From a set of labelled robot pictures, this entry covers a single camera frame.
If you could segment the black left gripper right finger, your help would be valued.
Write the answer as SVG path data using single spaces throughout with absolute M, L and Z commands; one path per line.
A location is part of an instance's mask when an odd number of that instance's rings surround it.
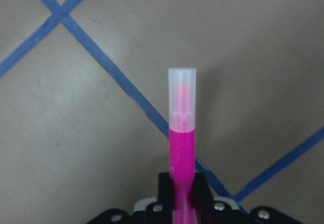
M 194 207 L 197 223 L 211 223 L 214 197 L 207 178 L 203 173 L 195 173 L 190 193 L 190 200 Z

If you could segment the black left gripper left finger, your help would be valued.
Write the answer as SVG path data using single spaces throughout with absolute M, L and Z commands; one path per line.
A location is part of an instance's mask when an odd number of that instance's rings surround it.
M 157 199 L 145 209 L 145 223 L 173 223 L 174 188 L 168 172 L 158 174 Z

